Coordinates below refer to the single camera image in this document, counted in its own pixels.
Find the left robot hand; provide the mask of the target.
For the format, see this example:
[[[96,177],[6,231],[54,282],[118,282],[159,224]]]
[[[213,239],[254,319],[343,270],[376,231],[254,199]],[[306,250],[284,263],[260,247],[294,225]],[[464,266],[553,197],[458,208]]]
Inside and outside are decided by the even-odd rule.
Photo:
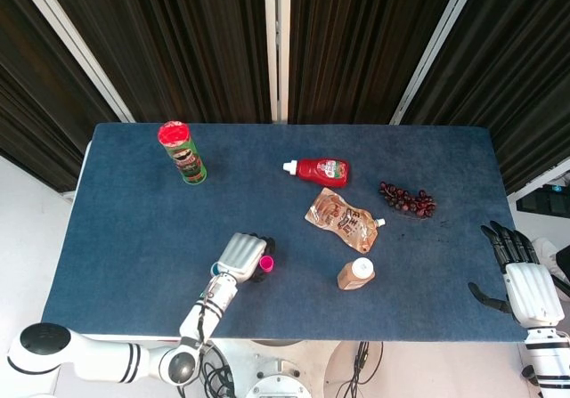
[[[238,284],[248,280],[262,281],[275,267],[275,247],[273,238],[236,232],[218,261],[211,265],[210,275],[215,277],[226,273]]]

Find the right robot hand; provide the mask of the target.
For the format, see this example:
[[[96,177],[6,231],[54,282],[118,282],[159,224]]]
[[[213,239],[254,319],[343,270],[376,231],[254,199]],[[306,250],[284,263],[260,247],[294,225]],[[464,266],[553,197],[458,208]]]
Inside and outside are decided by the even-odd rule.
[[[481,231],[491,243],[507,297],[500,300],[487,296],[470,282],[468,289],[473,297],[482,305],[512,315],[525,329],[557,326],[565,315],[556,283],[547,267],[539,262],[531,241],[495,221],[483,225]]]

